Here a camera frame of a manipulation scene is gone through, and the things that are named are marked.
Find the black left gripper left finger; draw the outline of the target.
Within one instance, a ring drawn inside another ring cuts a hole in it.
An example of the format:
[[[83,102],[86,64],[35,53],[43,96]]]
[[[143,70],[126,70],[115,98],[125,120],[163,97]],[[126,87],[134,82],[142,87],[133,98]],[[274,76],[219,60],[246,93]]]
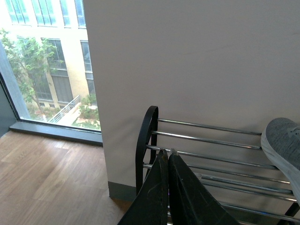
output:
[[[166,225],[168,220],[168,155],[161,149],[137,197],[120,225]]]

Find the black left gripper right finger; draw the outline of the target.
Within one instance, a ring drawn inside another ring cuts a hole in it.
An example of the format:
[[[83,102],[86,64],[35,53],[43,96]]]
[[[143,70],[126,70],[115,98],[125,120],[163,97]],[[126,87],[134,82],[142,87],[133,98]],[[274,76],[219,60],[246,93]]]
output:
[[[174,225],[239,224],[204,187],[175,149],[171,149],[168,172]]]

